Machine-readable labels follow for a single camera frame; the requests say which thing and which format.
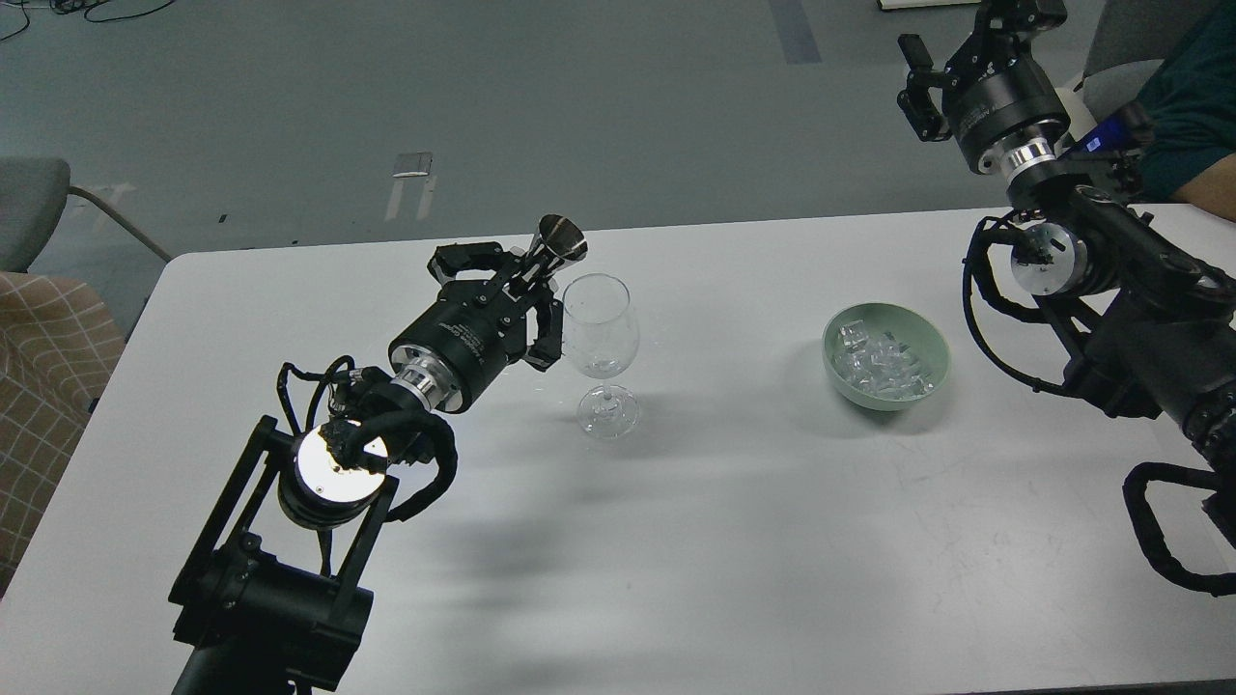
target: person's arm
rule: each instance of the person's arm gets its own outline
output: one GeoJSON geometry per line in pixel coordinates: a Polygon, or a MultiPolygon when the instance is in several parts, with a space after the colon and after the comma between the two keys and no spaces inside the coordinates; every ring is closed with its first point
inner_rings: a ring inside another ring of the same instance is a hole
{"type": "Polygon", "coordinates": [[[1236,221],[1236,153],[1227,155],[1203,169],[1178,188],[1172,199],[1190,203],[1213,215],[1236,221]]]}

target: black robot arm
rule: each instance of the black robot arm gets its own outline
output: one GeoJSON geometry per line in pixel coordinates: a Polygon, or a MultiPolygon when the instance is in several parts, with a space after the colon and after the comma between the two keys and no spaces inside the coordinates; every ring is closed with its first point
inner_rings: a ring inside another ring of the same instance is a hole
{"type": "Polygon", "coordinates": [[[1236,282],[1057,158],[1068,117],[1030,40],[1065,16],[1058,0],[986,0],[974,33],[942,73],[917,36],[902,36],[910,77],[897,101],[920,140],[955,136],[971,171],[1000,172],[1007,182],[1014,210],[979,224],[963,266],[963,309],[979,348],[1036,391],[1084,399],[1109,417],[1172,417],[1213,472],[1137,466],[1125,484],[1135,533],[1170,581],[1236,594],[1236,575],[1196,575],[1172,556],[1145,496],[1156,480],[1211,491],[1203,507],[1236,547],[1236,282]],[[943,113],[928,88],[943,92],[943,113]],[[1033,307],[996,286],[995,245],[1011,247],[1014,276],[1033,307]],[[1062,382],[1026,375],[995,355],[974,317],[973,287],[997,312],[1052,328],[1069,354],[1062,382]],[[1110,289],[1117,292],[1103,312],[1086,303],[1110,289]]]}
{"type": "Polygon", "coordinates": [[[258,423],[168,597],[183,606],[176,639],[194,647],[174,695],[286,695],[339,685],[373,605],[358,580],[382,524],[420,513],[455,479],[455,434],[434,411],[467,409],[520,359],[539,370],[557,360],[562,318],[552,276],[586,254],[580,229],[559,215],[541,219],[527,252],[497,244],[439,247],[429,271],[441,291],[391,344],[393,376],[356,369],[347,356],[323,373],[284,364],[276,383],[292,432],[278,432],[269,417],[258,423]],[[489,276],[459,278],[465,271],[489,276]],[[531,346],[528,312],[536,313],[531,346]],[[316,382],[304,430],[287,394],[289,376],[316,382]],[[315,425],[328,392],[330,417],[315,425]],[[436,476],[394,505],[398,480],[389,469],[417,461],[435,461],[436,476]],[[318,533],[316,574],[279,563],[251,531],[272,488],[292,522],[318,533]],[[331,532],[361,514],[332,571],[331,532]]]}

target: glass base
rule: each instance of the glass base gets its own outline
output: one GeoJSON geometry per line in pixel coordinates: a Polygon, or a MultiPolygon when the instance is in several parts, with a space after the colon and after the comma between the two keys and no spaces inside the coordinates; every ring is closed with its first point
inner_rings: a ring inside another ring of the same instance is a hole
{"type": "Polygon", "coordinates": [[[575,419],[583,432],[597,439],[618,439],[635,429],[639,402],[620,386],[598,386],[583,394],[575,419]]]}

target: gray chair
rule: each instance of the gray chair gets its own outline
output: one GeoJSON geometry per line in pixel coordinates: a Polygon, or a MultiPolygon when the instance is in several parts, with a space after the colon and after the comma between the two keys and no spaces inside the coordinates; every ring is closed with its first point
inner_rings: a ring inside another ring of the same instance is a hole
{"type": "Polygon", "coordinates": [[[1137,98],[1193,25],[1220,0],[1107,0],[1082,72],[1086,109],[1103,121],[1137,98]]]}
{"type": "Polygon", "coordinates": [[[164,262],[162,247],[94,193],[69,183],[69,166],[54,157],[0,157],[0,270],[26,272],[47,246],[69,194],[94,203],[164,262]]]}

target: electrical wiring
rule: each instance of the electrical wiring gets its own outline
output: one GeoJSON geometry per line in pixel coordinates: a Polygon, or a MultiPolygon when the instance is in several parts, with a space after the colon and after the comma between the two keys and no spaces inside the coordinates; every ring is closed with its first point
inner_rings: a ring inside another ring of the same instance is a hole
{"type": "Polygon", "coordinates": [[[121,15],[119,17],[105,17],[105,19],[101,19],[101,20],[93,20],[93,19],[90,19],[90,12],[91,11],[98,10],[101,5],[106,5],[111,0],[101,0],[99,2],[95,2],[94,5],[90,5],[89,7],[85,9],[84,12],[82,12],[82,17],[85,19],[85,21],[88,21],[88,22],[90,22],[93,25],[101,25],[101,23],[108,23],[108,22],[119,22],[119,21],[124,21],[124,20],[136,20],[137,17],[145,17],[146,15],[153,15],[154,12],[162,10],[163,7],[167,7],[167,6],[169,6],[169,5],[172,5],[172,4],[176,2],[176,0],[167,0],[167,2],[163,2],[158,7],[153,7],[151,10],[146,10],[145,12],[137,12],[136,15],[121,15]]]}
{"type": "Polygon", "coordinates": [[[27,0],[2,0],[0,6],[14,7],[21,10],[23,23],[16,31],[0,36],[0,42],[7,41],[19,33],[30,28],[30,12],[27,10],[51,10],[57,15],[72,15],[74,12],[82,12],[82,17],[93,23],[103,25],[109,22],[119,22],[124,20],[136,20],[137,17],[145,17],[147,15],[153,15],[154,12],[172,5],[176,0],[167,0],[157,7],[146,10],[145,12],[137,12],[133,15],[120,15],[116,17],[103,17],[95,19],[90,16],[90,12],[98,10],[103,5],[111,2],[111,0],[47,0],[46,5],[31,5],[27,0]]]}
{"type": "Polygon", "coordinates": [[[12,38],[14,36],[17,36],[19,33],[21,33],[21,32],[26,31],[27,28],[30,28],[30,12],[26,11],[26,4],[25,2],[21,2],[20,5],[19,4],[14,4],[14,2],[5,2],[5,5],[7,5],[10,7],[20,7],[21,9],[21,16],[25,17],[26,23],[21,25],[21,28],[19,28],[16,31],[12,31],[10,33],[0,36],[0,41],[7,41],[10,38],[12,38]]]}

